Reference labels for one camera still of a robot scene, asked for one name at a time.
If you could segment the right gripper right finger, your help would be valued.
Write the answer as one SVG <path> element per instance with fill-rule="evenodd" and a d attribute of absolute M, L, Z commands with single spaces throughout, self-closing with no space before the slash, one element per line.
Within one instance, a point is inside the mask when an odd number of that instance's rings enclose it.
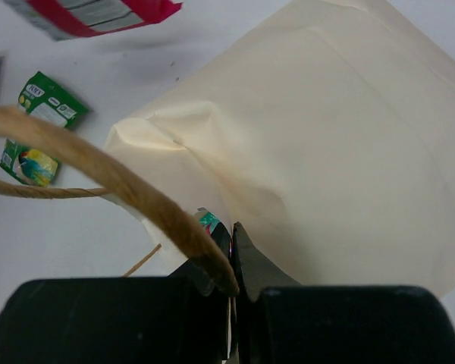
<path fill-rule="evenodd" d="M 439 300 L 408 285 L 303 286 L 233 229 L 241 363 L 455 363 Z"/>

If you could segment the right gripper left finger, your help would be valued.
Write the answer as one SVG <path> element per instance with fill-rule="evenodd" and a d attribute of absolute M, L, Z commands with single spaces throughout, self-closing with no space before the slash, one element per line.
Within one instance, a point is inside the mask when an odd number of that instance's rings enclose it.
<path fill-rule="evenodd" d="M 0 312 L 0 363 L 220 363 L 228 311 L 192 262 L 165 277 L 28 281 Z"/>

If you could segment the teal snack packet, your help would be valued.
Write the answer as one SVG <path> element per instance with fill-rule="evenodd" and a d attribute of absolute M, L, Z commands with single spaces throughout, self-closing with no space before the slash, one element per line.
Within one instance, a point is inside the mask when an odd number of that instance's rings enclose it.
<path fill-rule="evenodd" d="M 198 208 L 194 214 L 194 218 L 200 223 L 202 228 L 207 232 L 209 236 L 212 235 L 213 231 L 220 223 L 220 220 L 217 218 L 217 216 L 205 208 Z"/>

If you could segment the beige paper bag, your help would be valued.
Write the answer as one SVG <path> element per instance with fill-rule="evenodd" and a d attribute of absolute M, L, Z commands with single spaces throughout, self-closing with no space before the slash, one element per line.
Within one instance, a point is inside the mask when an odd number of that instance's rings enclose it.
<path fill-rule="evenodd" d="M 455 60 L 385 1 L 187 1 L 53 42 L 0 4 L 0 103 L 37 71 L 77 134 L 304 284 L 455 288 Z"/>

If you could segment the green snack packet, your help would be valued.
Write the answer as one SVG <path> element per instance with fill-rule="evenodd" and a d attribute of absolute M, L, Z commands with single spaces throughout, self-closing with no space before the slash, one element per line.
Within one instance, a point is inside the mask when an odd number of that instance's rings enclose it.
<path fill-rule="evenodd" d="M 22 184 L 47 187 L 61 161 L 42 148 L 45 135 L 52 129 L 73 130 L 89 114 L 89 106 L 76 93 L 38 71 L 20 91 L 17 108 L 27 116 L 26 121 L 33 120 L 33 142 L 7 138 L 0 167 Z"/>

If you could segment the red snack packet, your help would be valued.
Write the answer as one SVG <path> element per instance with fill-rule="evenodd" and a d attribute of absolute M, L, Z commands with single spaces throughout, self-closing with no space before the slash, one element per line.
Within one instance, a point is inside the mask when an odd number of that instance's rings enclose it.
<path fill-rule="evenodd" d="M 177 13 L 169 0 L 9 0 L 5 4 L 56 41 L 159 24 Z"/>

